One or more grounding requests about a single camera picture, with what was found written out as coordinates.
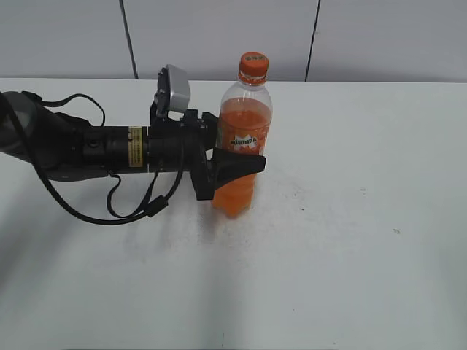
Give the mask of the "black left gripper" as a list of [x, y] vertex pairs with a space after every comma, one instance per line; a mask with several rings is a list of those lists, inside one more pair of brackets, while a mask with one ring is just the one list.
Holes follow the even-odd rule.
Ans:
[[190, 174], [196, 199], [209, 201], [215, 190], [264, 171], [266, 158], [215, 148], [222, 146], [222, 118], [188, 109], [179, 120], [169, 111], [150, 107], [147, 163], [152, 171]]

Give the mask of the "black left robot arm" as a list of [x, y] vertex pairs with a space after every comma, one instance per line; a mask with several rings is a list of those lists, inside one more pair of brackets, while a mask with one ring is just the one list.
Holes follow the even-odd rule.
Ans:
[[28, 143], [48, 179], [78, 182], [110, 174], [187, 171], [199, 201], [211, 200], [215, 190], [235, 179], [262, 172], [262, 155], [218, 149], [218, 118], [182, 108], [179, 120], [166, 96], [156, 96], [148, 126], [94, 126], [87, 120], [51, 107], [30, 92], [3, 95], [23, 126]]

